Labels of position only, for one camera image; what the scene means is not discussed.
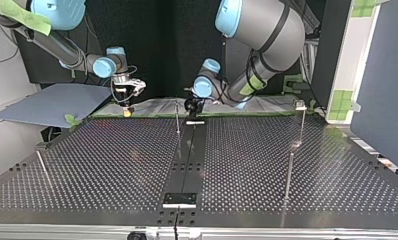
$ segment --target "white wall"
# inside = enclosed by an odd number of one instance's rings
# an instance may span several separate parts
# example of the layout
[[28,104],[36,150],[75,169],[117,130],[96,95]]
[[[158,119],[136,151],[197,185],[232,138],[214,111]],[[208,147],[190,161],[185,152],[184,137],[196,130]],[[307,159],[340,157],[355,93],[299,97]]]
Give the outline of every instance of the white wall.
[[[333,82],[328,112],[330,112],[332,97],[336,90],[352,91],[352,100],[357,100],[379,11],[380,5],[375,7],[371,17],[349,18]],[[328,120],[328,118],[327,121],[331,124],[351,124],[353,113],[353,111],[349,111],[345,121]]]
[[[12,56],[15,50],[16,46],[0,29],[0,60]],[[36,86],[29,83],[19,52],[11,60],[0,63],[0,110],[35,92]],[[41,142],[42,128],[0,121],[0,174],[33,153],[34,146]]]

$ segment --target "black backdrop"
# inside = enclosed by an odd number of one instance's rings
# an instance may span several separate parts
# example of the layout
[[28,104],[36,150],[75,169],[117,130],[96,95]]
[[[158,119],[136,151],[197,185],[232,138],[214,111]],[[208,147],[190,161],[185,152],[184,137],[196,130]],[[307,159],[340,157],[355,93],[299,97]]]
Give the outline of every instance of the black backdrop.
[[123,46],[144,98],[185,96],[204,59],[221,62],[218,0],[94,0],[87,12],[102,49]]
[[[307,2],[322,21],[326,0]],[[123,46],[129,63],[139,68],[135,76],[148,84],[137,101],[186,96],[183,89],[192,85],[202,62],[208,57],[222,63],[229,81],[234,81],[246,66],[249,48],[235,40],[228,40],[224,47],[221,34],[215,29],[220,0],[94,0],[86,3],[90,25],[98,38],[90,34],[86,44],[85,22],[72,30],[70,37],[91,53],[104,53],[107,47]],[[27,43],[19,34],[17,39],[32,83],[47,86],[72,82],[71,73],[61,68],[55,58]],[[284,75],[297,73],[299,66],[295,64],[288,72],[274,77],[259,94],[281,93]],[[82,72],[76,75],[76,83],[85,82]],[[92,79],[87,84],[99,82],[99,79]]]

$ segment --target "green tape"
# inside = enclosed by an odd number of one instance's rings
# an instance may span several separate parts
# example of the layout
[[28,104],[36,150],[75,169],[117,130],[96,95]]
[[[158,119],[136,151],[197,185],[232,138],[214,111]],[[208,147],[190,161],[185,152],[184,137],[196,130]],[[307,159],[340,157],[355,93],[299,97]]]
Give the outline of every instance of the green tape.
[[264,87],[265,87],[265,85],[261,81],[259,81],[259,79],[254,75],[251,78],[251,80],[250,80],[250,84],[249,84],[249,82],[246,83],[246,85],[240,91],[240,94],[245,95],[245,96],[249,96],[249,95],[252,95],[255,92],[254,88],[256,90],[261,90]]
[[65,120],[67,123],[71,124],[72,127],[80,125],[82,122],[81,120],[76,119],[72,114],[65,114]]
[[355,0],[352,10],[353,18],[371,17],[376,6],[376,0]]
[[52,30],[49,18],[29,12],[13,0],[0,0],[0,15],[12,18],[27,28],[41,32],[46,36],[49,36]]
[[352,108],[352,91],[336,90],[330,106],[329,120],[345,121]]

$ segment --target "perforated metal table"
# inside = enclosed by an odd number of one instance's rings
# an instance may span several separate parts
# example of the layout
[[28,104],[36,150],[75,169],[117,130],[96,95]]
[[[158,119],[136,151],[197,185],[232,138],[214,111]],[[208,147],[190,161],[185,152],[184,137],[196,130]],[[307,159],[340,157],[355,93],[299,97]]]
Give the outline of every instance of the perforated metal table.
[[[306,118],[286,203],[300,121],[209,118],[178,135],[174,119],[90,120],[0,177],[0,227],[176,226],[243,237],[365,229],[397,237],[398,177],[318,116]],[[166,193],[195,193],[196,208],[164,209]]]

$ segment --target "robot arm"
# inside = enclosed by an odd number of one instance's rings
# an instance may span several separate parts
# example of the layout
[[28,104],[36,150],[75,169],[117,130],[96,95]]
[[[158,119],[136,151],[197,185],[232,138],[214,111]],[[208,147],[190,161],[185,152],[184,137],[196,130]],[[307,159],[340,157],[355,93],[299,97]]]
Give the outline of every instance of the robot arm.
[[288,70],[299,58],[305,42],[301,17],[279,0],[223,0],[216,27],[226,37],[253,49],[246,70],[228,85],[217,79],[219,63],[207,59],[192,91],[199,98],[238,108],[265,88],[275,74]]
[[[44,16],[52,22],[52,30],[72,30],[83,20],[84,0],[14,0],[22,8]],[[25,36],[43,50],[56,57],[60,64],[68,69],[94,73],[100,78],[112,78],[112,94],[124,114],[131,115],[131,100],[146,87],[143,81],[133,79],[129,73],[124,48],[107,49],[107,55],[86,55],[72,40],[51,31],[49,36],[31,30],[24,25],[0,15],[0,25],[12,28]]]

